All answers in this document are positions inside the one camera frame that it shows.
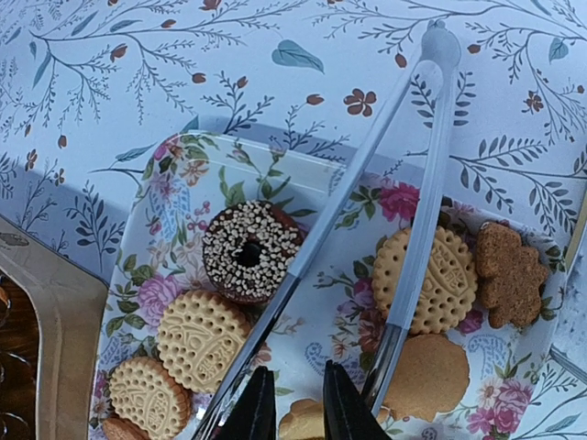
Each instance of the biscuit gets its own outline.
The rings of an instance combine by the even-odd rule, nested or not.
[[[187,391],[149,357],[134,357],[116,367],[110,397],[116,414],[145,430],[151,440],[174,438],[190,417]]]
[[[377,421],[382,423],[388,412],[381,410]],[[295,401],[279,423],[281,440],[324,440],[324,404],[302,399]]]
[[[147,440],[149,435],[132,422],[110,417],[102,422],[108,440]]]
[[[384,318],[395,296],[411,233],[411,228],[399,231],[377,252],[372,287]],[[453,232],[437,227],[410,333],[441,333],[456,327],[472,308],[476,291],[477,273],[469,248]]]
[[[195,392],[215,392],[245,343],[250,325],[231,302],[210,291],[189,291],[165,310],[159,325],[164,367]]]
[[[383,405],[394,420],[406,416],[432,422],[456,408],[469,386],[469,361],[461,346],[443,335],[405,341]]]
[[[477,235],[477,273],[483,278],[480,297],[489,309],[489,324],[530,325],[540,314],[540,286],[548,269],[533,247],[522,246],[516,231],[497,223],[482,227]]]

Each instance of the chocolate sprinkle donut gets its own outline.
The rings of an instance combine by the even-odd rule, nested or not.
[[[204,265],[218,292],[235,303],[265,303],[302,245],[295,221],[270,202],[230,206],[204,234]]]

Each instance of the tablecloth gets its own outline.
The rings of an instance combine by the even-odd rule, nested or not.
[[[159,142],[199,127],[346,160],[428,26],[446,25],[463,50],[446,193],[562,246],[575,226],[587,180],[581,0],[0,0],[0,9],[0,214],[106,281]],[[390,176],[425,159],[434,87],[413,77],[380,150],[397,158]],[[552,360],[534,379],[512,438],[587,436],[585,385]]]

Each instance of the plate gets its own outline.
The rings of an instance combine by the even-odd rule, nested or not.
[[[211,288],[201,260],[207,223],[225,207],[268,199],[308,230],[344,169],[336,163],[262,144],[202,132],[176,135],[150,159],[133,203],[113,275],[94,378],[89,436],[104,438],[101,422],[112,412],[108,378],[123,360],[158,355],[163,310],[189,288]],[[421,170],[402,165],[393,179],[366,173],[309,273],[272,329],[255,365],[275,371],[278,420],[290,404],[319,400],[328,359],[355,383],[365,379],[383,319],[372,299],[371,271],[378,244],[410,226],[419,199]],[[507,438],[530,403],[548,353],[566,279],[560,249],[548,236],[445,198],[439,223],[474,248],[486,221],[506,223],[540,251],[551,268],[537,321],[524,330],[492,329],[475,304],[449,338],[471,364],[462,402],[434,423],[415,418],[383,428],[393,438]],[[193,395],[193,418],[178,438],[191,438],[209,395]]]

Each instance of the plain round cookie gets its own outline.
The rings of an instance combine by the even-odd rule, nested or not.
[[[149,435],[132,422],[110,417],[102,422],[108,440],[148,440]]]
[[[406,416],[428,422],[456,408],[469,387],[469,361],[461,346],[443,335],[405,341],[383,405],[394,420]]]

